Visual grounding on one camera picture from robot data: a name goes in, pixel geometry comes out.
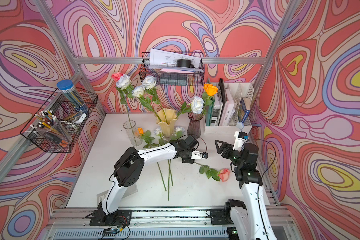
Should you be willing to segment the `white blue artificial rose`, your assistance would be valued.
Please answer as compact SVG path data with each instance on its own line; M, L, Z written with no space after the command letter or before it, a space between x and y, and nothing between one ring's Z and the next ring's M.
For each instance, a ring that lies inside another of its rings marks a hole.
M171 140L179 139L183 135L184 132L185 132L185 128L179 127L179 126L175 127L174 134L171 136ZM171 168L169 168L169 171L170 171L171 185L173 186L174 184L173 184L173 176L172 176Z

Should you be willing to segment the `pink artificial rose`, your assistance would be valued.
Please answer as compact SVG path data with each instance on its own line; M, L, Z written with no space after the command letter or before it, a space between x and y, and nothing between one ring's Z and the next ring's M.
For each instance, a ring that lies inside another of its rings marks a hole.
M213 179L217 182L226 182L229 179L231 171L229 169L217 170L209 167L208 165L202 165L195 163L200 166L199 173L206 175L208 179Z
M131 120L128 107L128 97L133 90L131 79L128 75L120 72L112 74L112 79L115 81L116 89L120 94L121 104L127 108L128 120Z

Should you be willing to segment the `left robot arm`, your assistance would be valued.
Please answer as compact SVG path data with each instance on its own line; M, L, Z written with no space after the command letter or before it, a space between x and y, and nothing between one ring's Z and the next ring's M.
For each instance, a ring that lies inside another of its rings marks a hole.
M90 220L90 226L111 226L124 219L119 218L117 213L120 202L127 188L138 181L145 165L177 158L181 158L182 163L193 164L195 160L208 157L206 151L197 150L199 142L195 135L185 137L151 149L128 148L114 165L114 171L109 178L112 185L107 195L98 204L98 208L86 216Z

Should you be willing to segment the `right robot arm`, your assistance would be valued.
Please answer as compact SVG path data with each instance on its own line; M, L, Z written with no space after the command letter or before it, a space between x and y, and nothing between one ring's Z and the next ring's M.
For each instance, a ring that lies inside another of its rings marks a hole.
M259 148L251 143L240 146L216 140L217 153L231 160L243 200L229 199L225 218L235 225L240 240L275 240L264 201L263 182L256 169Z

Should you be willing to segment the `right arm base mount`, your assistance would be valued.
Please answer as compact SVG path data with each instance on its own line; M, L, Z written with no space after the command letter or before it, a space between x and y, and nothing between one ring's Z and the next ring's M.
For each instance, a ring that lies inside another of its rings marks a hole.
M210 209L208 215L212 225L228 225L225 209Z

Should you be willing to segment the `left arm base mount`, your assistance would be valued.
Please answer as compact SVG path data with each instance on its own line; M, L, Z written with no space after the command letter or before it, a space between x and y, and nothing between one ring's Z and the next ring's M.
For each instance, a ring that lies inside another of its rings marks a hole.
M102 209L98 209L87 215L86 219L90 220L90 226L125 226L130 224L132 213L132 210L117 210L106 215Z

